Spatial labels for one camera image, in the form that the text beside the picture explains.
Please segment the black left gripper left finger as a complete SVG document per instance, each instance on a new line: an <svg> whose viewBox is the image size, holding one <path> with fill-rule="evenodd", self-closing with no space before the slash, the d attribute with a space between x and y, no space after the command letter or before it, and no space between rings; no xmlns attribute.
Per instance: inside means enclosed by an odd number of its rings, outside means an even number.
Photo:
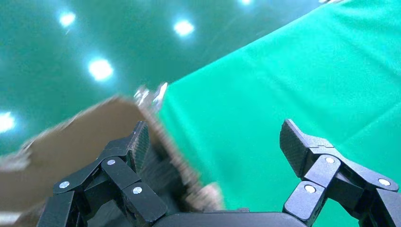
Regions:
<svg viewBox="0 0 401 227"><path fill-rule="evenodd" d="M55 183L37 226L86 227L109 201L133 227L156 224L167 207L142 181L134 163L134 153L148 147L148 125L139 121L129 136L110 141L95 161Z"/></svg>

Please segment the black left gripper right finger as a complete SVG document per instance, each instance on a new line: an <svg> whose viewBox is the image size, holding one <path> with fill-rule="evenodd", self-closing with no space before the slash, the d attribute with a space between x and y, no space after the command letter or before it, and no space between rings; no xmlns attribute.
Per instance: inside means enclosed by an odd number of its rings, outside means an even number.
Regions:
<svg viewBox="0 0 401 227"><path fill-rule="evenodd" d="M328 140L303 133L287 119L279 146L300 183L283 205L312 226L326 201L337 202L361 227L398 227L401 195L391 178L345 158Z"/></svg>

